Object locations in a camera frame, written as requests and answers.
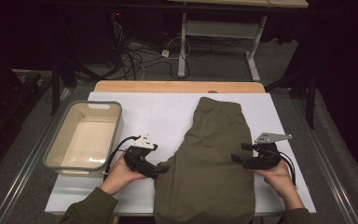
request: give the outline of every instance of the hand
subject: hand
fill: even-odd
[[[264,176],[264,181],[270,184],[277,194],[283,199],[287,210],[303,208],[304,204],[299,197],[292,179],[289,175],[287,164],[284,161],[269,170],[251,170],[255,174]]]
[[[116,194],[135,180],[146,178],[145,175],[133,172],[127,166],[127,163],[124,161],[124,154],[125,152],[117,160],[112,171],[100,186],[101,190],[110,195]]]

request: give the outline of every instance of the person's arm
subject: person's arm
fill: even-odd
[[[127,166],[123,155],[100,187],[95,188],[85,200],[68,207],[60,223],[109,223],[117,204],[117,200],[112,196],[131,182],[145,178]]]
[[[252,170],[262,175],[266,183],[270,184],[277,194],[283,199],[286,212],[283,215],[286,224],[310,224],[315,220],[308,209],[304,207],[300,196],[293,185],[287,165],[281,161],[276,167],[270,170]]]

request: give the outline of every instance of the olive green pants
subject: olive green pants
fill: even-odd
[[[252,143],[241,106],[202,97],[182,145],[160,164],[170,169],[155,182],[156,223],[249,223],[254,175],[230,157],[253,156],[241,143]]]

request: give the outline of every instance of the green sleeve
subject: green sleeve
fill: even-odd
[[[310,215],[307,208],[297,208],[286,211],[283,215],[285,224],[315,224],[316,220]]]
[[[116,204],[111,195],[95,188],[85,200],[71,204],[60,223],[109,223]]]

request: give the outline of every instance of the plastic tub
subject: plastic tub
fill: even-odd
[[[123,127],[118,102],[76,101],[65,111],[43,159],[60,175],[102,177]]]

